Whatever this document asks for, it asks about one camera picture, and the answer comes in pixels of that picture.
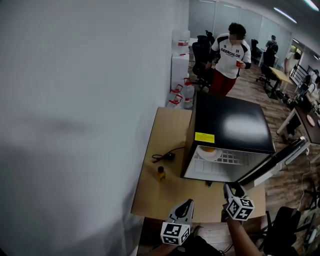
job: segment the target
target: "black sleeve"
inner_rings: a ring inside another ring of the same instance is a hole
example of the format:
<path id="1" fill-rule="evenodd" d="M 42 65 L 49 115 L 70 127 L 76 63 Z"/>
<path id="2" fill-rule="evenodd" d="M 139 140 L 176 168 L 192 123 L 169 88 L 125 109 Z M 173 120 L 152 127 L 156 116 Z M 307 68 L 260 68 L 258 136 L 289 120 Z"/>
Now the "black sleeve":
<path id="1" fill-rule="evenodd" d="M 245 68 L 244 68 L 245 70 L 248 70 L 251 68 L 251 63 L 245 62 L 244 64 L 245 64 Z"/>
<path id="2" fill-rule="evenodd" d="M 211 50 L 210 51 L 210 54 L 209 54 L 209 57 L 208 57 L 208 62 L 212 62 L 214 57 L 219 53 L 219 51 L 215 51 L 215 50 Z"/>

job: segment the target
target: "dark tabletop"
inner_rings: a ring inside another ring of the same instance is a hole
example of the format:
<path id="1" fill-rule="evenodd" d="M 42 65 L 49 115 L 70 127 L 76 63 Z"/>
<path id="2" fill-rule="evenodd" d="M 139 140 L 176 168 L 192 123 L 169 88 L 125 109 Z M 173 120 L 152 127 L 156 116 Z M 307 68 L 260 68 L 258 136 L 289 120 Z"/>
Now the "dark tabletop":
<path id="1" fill-rule="evenodd" d="M 312 144 L 320 145 L 320 127 L 318 125 L 318 119 L 320 119 L 315 113 L 307 112 L 301 109 L 300 107 L 296 106 L 295 110 L 297 111 L 306 132 L 310 138 L 310 142 Z M 308 122 L 307 115 L 311 116 L 315 122 L 315 126 L 312 127 L 311 124 Z"/>
<path id="2" fill-rule="evenodd" d="M 259 104 L 249 101 L 198 93 L 195 131 L 214 135 L 214 146 L 273 154 L 272 136 Z"/>

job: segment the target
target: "paper plate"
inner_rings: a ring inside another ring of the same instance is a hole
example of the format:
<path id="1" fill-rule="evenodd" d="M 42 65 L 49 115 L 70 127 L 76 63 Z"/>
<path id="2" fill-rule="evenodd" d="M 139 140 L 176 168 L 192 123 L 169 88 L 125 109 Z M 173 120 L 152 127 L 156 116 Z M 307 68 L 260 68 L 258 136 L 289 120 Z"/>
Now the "paper plate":
<path id="1" fill-rule="evenodd" d="M 219 148 L 216 148 L 213 152 L 206 152 L 203 151 L 200 146 L 197 147 L 196 152 L 201 158 L 207 161 L 215 161 L 220 158 L 223 153 L 222 149 Z"/>
<path id="2" fill-rule="evenodd" d="M 307 115 L 306 116 L 306 119 L 308 120 L 309 124 L 314 127 L 316 124 L 315 124 L 315 121 L 314 119 L 310 116 L 310 115 Z"/>

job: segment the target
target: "fridge shelf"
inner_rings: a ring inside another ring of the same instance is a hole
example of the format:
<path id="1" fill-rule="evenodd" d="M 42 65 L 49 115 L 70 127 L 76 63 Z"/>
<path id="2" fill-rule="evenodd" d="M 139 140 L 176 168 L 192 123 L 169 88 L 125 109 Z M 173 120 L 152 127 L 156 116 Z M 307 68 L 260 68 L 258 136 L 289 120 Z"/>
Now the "fridge shelf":
<path id="1" fill-rule="evenodd" d="M 194 154 L 194 159 L 207 161 L 203 159 L 197 152 Z M 217 160 L 213 160 L 210 162 L 243 166 L 243 165 L 247 165 L 249 161 L 248 161 L 248 155 L 244 152 L 223 149 L 221 157 L 219 157 Z"/>

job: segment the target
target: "man's hand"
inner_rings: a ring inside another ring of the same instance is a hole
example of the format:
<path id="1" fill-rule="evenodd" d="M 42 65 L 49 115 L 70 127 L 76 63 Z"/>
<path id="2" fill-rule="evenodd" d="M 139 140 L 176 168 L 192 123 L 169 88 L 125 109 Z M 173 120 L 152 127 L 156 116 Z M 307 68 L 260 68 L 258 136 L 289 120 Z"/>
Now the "man's hand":
<path id="1" fill-rule="evenodd" d="M 208 61 L 205 65 L 205 69 L 208 70 L 208 69 L 211 69 L 211 67 L 212 67 L 212 62 Z"/>
<path id="2" fill-rule="evenodd" d="M 246 68 L 246 64 L 241 62 L 240 66 L 238 66 L 239 69 L 245 69 Z"/>

